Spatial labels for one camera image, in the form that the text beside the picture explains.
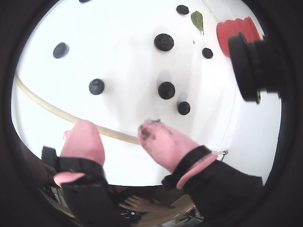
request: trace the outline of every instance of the black strap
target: black strap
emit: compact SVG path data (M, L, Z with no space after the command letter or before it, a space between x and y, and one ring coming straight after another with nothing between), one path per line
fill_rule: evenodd
M211 153L212 152L206 146L203 145L188 152L181 159L175 171L171 175L164 177L164 179L162 180L163 186L167 190L175 188L181 177L191 168L194 163Z
M43 147L41 159L50 175L68 171L104 176L103 167L99 163L85 158L58 157L54 148Z

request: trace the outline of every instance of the beige cable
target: beige cable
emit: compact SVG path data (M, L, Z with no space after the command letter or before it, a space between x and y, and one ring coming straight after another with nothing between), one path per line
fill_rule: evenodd
M51 104L49 104L48 102L46 102L45 100L41 99L40 97L38 97L37 95L35 95L31 90L29 90L20 80L20 78L18 77L17 73L15 74L15 79L16 79L16 83L17 85L20 87L20 89L31 99L33 100L35 103L37 103L39 106L41 106L42 108L44 108L45 110L48 110L49 112L57 115L58 117L61 117L62 119L69 121L71 123L76 123L78 121L81 121L82 119L76 116L73 116ZM130 136L115 130L111 130L105 127L101 127L99 125L96 125L98 131L100 134L105 135L105 136L109 136L112 137L114 139L117 140L122 140L125 142L129 142L129 143L133 143L133 144L140 144L139 140L137 139L137 137L135 136Z

